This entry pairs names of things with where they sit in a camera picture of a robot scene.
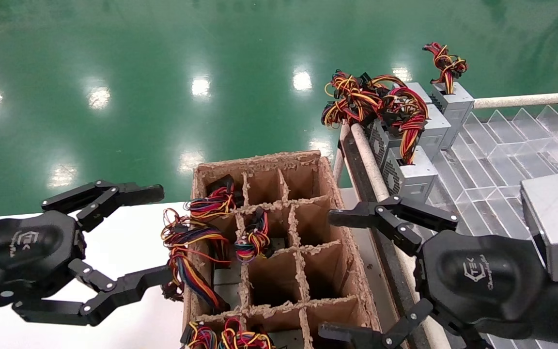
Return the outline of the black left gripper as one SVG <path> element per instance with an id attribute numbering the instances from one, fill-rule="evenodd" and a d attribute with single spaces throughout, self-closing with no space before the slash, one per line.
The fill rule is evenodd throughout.
<path id="1" fill-rule="evenodd" d="M 168 265 L 111 280 L 82 261 L 86 257 L 82 231 L 94 230 L 120 207 L 164 198 L 162 185 L 97 180 L 44 200 L 45 213 L 38 216 L 0 219 L 0 307 L 16 302 L 13 311 L 29 323 L 97 326 L 118 307 L 141 301 L 148 288 L 172 280 Z M 75 211 L 76 220 L 66 215 Z M 96 296 L 86 302 L 41 300 L 74 277 Z"/>

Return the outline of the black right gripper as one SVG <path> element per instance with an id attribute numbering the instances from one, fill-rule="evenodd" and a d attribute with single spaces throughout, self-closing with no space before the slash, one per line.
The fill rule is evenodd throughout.
<path id="1" fill-rule="evenodd" d="M 456 214 L 401 196 L 332 209 L 328 223 L 374 228 L 408 256 L 417 256 L 417 290 L 426 298 L 389 332 L 323 322 L 318 327 L 322 338 L 355 349 L 398 349 L 427 317 L 434 317 L 458 333 L 467 349 L 490 348 L 479 332 L 558 343 L 558 282 L 551 280 L 531 241 L 457 234 Z M 409 224 L 439 233 L 423 243 Z"/>

